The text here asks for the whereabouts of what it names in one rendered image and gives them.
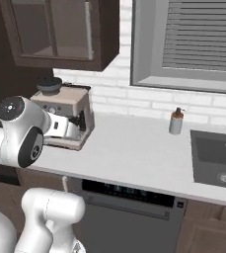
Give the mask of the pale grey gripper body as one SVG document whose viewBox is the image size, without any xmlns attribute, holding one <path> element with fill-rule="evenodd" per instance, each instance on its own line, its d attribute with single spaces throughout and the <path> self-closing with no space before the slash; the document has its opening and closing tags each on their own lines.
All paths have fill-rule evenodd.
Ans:
<svg viewBox="0 0 226 253">
<path fill-rule="evenodd" d="M 73 123 L 66 121 L 66 131 L 64 137 L 67 139 L 80 139 L 81 133 L 79 128 Z"/>
</svg>

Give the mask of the dark brown tall cabinet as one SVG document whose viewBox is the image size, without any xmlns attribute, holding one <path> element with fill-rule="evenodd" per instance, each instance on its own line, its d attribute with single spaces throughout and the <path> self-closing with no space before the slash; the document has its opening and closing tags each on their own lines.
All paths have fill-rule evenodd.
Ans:
<svg viewBox="0 0 226 253">
<path fill-rule="evenodd" d="M 30 98 L 38 91 L 41 78 L 52 78 L 51 68 L 23 67 L 15 64 L 0 7 L 0 102 L 21 95 Z"/>
</svg>

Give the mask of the beige coffee machine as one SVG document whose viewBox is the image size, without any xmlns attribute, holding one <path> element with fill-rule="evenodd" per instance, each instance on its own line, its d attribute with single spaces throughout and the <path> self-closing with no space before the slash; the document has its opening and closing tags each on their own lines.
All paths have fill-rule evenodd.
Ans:
<svg viewBox="0 0 226 253">
<path fill-rule="evenodd" d="M 39 81 L 38 91 L 31 100 L 49 113 L 51 129 L 44 134 L 44 144 L 72 150 L 81 150 L 95 127 L 90 105 L 90 86 L 63 83 L 58 77 Z M 66 121 L 76 125 L 80 139 L 64 137 Z"/>
</svg>

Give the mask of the glass cupboard door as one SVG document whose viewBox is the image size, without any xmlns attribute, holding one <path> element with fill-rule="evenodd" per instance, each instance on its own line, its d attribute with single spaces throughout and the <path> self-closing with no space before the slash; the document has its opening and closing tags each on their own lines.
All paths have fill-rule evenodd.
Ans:
<svg viewBox="0 0 226 253">
<path fill-rule="evenodd" d="M 71 59 L 88 59 L 85 1 L 50 0 L 53 26 L 53 55 Z"/>
</svg>

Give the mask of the dark brown wall cupboard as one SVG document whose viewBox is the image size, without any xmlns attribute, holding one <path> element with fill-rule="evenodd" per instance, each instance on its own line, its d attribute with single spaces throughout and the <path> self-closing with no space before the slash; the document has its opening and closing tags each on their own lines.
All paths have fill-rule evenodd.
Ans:
<svg viewBox="0 0 226 253">
<path fill-rule="evenodd" d="M 92 60 L 53 55 L 50 0 L 0 0 L 15 63 L 19 66 L 102 71 L 119 54 L 119 0 L 92 3 Z"/>
</svg>

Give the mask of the dark grey sink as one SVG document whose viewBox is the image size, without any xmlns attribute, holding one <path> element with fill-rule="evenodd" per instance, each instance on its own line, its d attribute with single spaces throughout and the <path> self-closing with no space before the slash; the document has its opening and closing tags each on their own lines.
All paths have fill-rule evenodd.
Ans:
<svg viewBox="0 0 226 253">
<path fill-rule="evenodd" d="M 194 181 L 226 188 L 226 134 L 191 130 L 190 143 Z"/>
</svg>

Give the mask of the grey dishwasher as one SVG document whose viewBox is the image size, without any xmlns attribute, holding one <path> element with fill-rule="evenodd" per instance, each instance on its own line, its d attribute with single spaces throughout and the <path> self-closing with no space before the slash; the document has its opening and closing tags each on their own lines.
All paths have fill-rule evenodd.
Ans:
<svg viewBox="0 0 226 253">
<path fill-rule="evenodd" d="M 175 253 L 187 201 L 120 185 L 78 179 L 78 195 L 84 198 L 86 210 L 75 225 L 78 239 L 87 253 Z M 122 198 L 156 205 L 170 212 L 163 220 L 126 211 L 88 204 L 88 195 Z"/>
</svg>

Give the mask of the grey window with blinds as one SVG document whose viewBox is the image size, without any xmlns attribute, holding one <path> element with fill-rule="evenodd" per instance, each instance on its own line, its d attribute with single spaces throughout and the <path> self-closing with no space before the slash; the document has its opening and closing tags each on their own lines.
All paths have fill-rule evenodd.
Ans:
<svg viewBox="0 0 226 253">
<path fill-rule="evenodd" d="M 226 94 L 226 0 L 133 0 L 131 83 Z"/>
</svg>

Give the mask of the grey soap dispenser bottle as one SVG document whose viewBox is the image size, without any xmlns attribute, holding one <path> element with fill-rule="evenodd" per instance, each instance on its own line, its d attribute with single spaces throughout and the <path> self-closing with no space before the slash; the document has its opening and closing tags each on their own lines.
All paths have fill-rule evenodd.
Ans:
<svg viewBox="0 0 226 253">
<path fill-rule="evenodd" d="M 177 135 L 181 133 L 183 127 L 183 119 L 184 119 L 184 110 L 181 108 L 176 108 L 176 110 L 171 114 L 169 125 L 170 134 Z"/>
</svg>

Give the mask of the brown narrow base cupboard door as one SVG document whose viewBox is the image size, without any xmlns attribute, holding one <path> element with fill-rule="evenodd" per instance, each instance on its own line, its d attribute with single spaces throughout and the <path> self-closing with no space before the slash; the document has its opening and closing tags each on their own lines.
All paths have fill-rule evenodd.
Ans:
<svg viewBox="0 0 226 253">
<path fill-rule="evenodd" d="M 63 182 L 66 182 L 68 192 L 77 194 L 80 187 L 80 181 L 76 178 L 67 177 L 64 180 L 62 175 L 33 169 L 18 169 L 18 176 L 24 191 L 30 188 L 46 188 L 63 191 Z"/>
</svg>

